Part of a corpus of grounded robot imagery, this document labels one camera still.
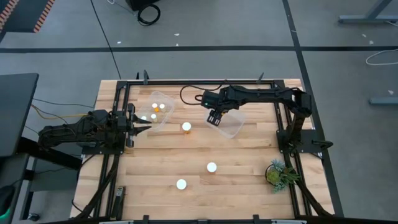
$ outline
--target white cable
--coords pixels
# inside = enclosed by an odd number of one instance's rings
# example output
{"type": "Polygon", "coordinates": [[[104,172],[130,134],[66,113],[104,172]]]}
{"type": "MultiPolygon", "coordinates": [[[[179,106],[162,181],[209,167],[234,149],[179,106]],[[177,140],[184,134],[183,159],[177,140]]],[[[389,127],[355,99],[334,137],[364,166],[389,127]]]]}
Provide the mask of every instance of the white cable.
{"type": "Polygon", "coordinates": [[[390,22],[390,21],[386,21],[386,23],[388,23],[388,24],[391,24],[391,25],[393,25],[393,26],[396,26],[396,27],[398,27],[398,25],[397,24],[393,24],[392,22],[390,22]]]}
{"type": "MultiPolygon", "coordinates": [[[[392,22],[386,21],[386,23],[398,27],[397,24],[393,24],[392,22]]],[[[369,59],[370,59],[370,58],[373,58],[373,57],[375,57],[375,56],[377,56],[377,55],[379,55],[379,54],[383,54],[383,53],[386,53],[386,52],[395,52],[395,51],[398,51],[398,49],[380,51],[380,52],[378,52],[378,53],[376,53],[376,54],[373,54],[373,55],[369,56],[369,57],[365,60],[365,62],[366,62],[367,65],[398,65],[398,62],[391,62],[391,63],[369,63],[369,59]]]]}

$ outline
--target black desk leg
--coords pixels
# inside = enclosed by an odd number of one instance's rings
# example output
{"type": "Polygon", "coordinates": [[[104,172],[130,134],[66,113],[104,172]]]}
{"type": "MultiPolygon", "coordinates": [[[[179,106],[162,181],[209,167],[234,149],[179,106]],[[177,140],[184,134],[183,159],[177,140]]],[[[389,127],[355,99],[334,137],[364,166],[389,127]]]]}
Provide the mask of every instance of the black desk leg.
{"type": "Polygon", "coordinates": [[[27,153],[30,156],[36,157],[38,159],[53,162],[54,164],[74,170],[79,170],[81,165],[81,160],[76,157],[51,148],[46,150],[40,149],[40,147],[37,145],[37,142],[24,137],[21,137],[19,140],[18,152],[27,153]]]}
{"type": "Polygon", "coordinates": [[[24,204],[22,206],[21,216],[19,217],[19,220],[27,220],[27,217],[29,216],[30,205],[32,205],[33,193],[34,192],[29,192],[27,194],[24,200],[24,204]]]}

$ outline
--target black floor stripe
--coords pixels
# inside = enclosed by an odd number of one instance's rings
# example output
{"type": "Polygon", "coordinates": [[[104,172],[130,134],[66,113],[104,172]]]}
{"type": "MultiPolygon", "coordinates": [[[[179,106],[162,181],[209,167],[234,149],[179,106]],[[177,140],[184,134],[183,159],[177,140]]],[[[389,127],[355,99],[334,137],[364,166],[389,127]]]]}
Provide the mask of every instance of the black floor stripe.
{"type": "MultiPolygon", "coordinates": [[[[292,31],[290,31],[290,33],[292,34],[292,40],[293,40],[293,44],[295,47],[298,65],[300,67],[300,71],[302,74],[305,91],[307,93],[313,95],[310,78],[308,76],[307,68],[305,66],[303,52],[300,47],[299,38],[297,37],[297,32],[296,32],[297,30],[294,26],[293,15],[292,15],[292,12],[290,11],[289,2],[287,0],[282,0],[282,2],[284,4],[286,18],[287,18],[287,22],[289,24],[289,29],[292,30],[292,31]]],[[[317,130],[318,136],[321,139],[324,139],[325,134],[323,133],[322,124],[321,124],[320,117],[318,114],[317,104],[315,103],[315,98],[313,99],[312,108],[313,108],[312,119],[314,122],[315,129],[317,130]]],[[[325,168],[325,175],[326,175],[326,179],[328,182],[329,191],[330,191],[330,195],[331,195],[331,201],[333,204],[335,214],[339,217],[343,217],[344,216],[343,209],[341,207],[341,202],[340,202],[340,197],[339,197],[338,190],[337,190],[336,180],[335,180],[335,176],[333,174],[330,157],[329,157],[329,153],[327,150],[325,150],[325,152],[323,152],[323,166],[325,168]]]]}
{"type": "Polygon", "coordinates": [[[300,47],[301,51],[326,51],[326,52],[347,52],[347,51],[382,51],[395,50],[398,46],[357,46],[357,47],[300,47]]]}
{"type": "MultiPolygon", "coordinates": [[[[293,46],[187,46],[187,47],[113,47],[113,52],[193,52],[193,51],[294,51],[293,46]]],[[[95,53],[110,52],[108,47],[0,49],[0,53],[95,53]]]]}
{"type": "MultiPolygon", "coordinates": [[[[358,46],[358,47],[297,47],[297,46],[186,46],[186,47],[113,47],[113,52],[196,52],[196,51],[291,51],[299,48],[302,52],[356,52],[398,49],[398,46],[358,46]]],[[[77,48],[0,48],[1,53],[98,53],[110,52],[107,47],[77,48]]]]}

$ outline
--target orange and black striped item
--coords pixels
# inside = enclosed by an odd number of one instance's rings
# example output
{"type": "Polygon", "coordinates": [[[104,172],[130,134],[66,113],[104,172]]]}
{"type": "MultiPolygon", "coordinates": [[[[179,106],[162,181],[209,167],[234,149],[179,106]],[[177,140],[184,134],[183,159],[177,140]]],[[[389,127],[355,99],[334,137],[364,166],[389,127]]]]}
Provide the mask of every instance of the orange and black striped item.
{"type": "Polygon", "coordinates": [[[55,1],[55,0],[49,0],[49,1],[47,2],[47,4],[45,5],[44,10],[43,10],[42,14],[41,14],[40,17],[39,17],[39,20],[36,22],[36,25],[35,25],[35,27],[33,28],[33,31],[34,31],[35,33],[37,33],[38,31],[40,31],[40,28],[42,28],[43,23],[44,23],[44,20],[45,20],[45,18],[49,15],[50,10],[51,10],[51,7],[52,7],[52,5],[54,4],[54,1],[55,1]]]}
{"type": "Polygon", "coordinates": [[[17,6],[18,2],[19,0],[9,0],[6,4],[6,7],[0,13],[0,32],[2,31],[4,25],[6,25],[8,18],[10,18],[11,13],[17,6]]]}

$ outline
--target wooden table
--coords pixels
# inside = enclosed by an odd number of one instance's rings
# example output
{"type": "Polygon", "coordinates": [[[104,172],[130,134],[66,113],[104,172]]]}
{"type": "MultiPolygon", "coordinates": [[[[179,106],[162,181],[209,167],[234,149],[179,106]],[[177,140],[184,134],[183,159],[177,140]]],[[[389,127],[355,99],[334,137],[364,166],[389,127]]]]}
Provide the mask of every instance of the wooden table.
{"type": "MultiPolygon", "coordinates": [[[[99,88],[96,110],[111,110],[117,81],[104,80],[99,88]]],[[[285,80],[287,87],[301,88],[298,79],[285,80]]],[[[153,91],[160,91],[175,99],[175,111],[164,128],[155,133],[151,130],[135,138],[135,146],[126,148],[120,157],[116,186],[126,186],[123,220],[194,219],[252,219],[293,218],[289,190],[274,194],[264,177],[266,167],[273,159],[283,161],[278,150],[277,121],[272,103],[251,103],[239,111],[246,121],[233,139],[226,139],[203,120],[205,109],[181,102],[182,86],[133,86],[129,103],[140,108],[153,91]],[[181,131],[181,124],[192,124],[190,134],[181,131]],[[207,172],[206,165],[215,162],[215,174],[207,172]],[[178,179],[187,181],[185,190],[178,190],[178,179]]],[[[247,88],[269,88],[269,85],[248,85],[247,88]]],[[[203,91],[186,88],[183,97],[193,102],[196,94],[203,91]]],[[[310,119],[304,129],[312,128],[310,119]]],[[[307,187],[325,210],[333,213],[331,198],[326,184],[321,160],[311,154],[301,154],[307,187]]],[[[76,188],[75,204],[83,208],[98,188],[103,156],[97,155],[80,171],[76,188]]],[[[300,213],[304,207],[300,190],[300,213]]],[[[104,193],[101,214],[104,215],[104,193]]],[[[71,216],[78,214],[72,208],[71,216]]]]}

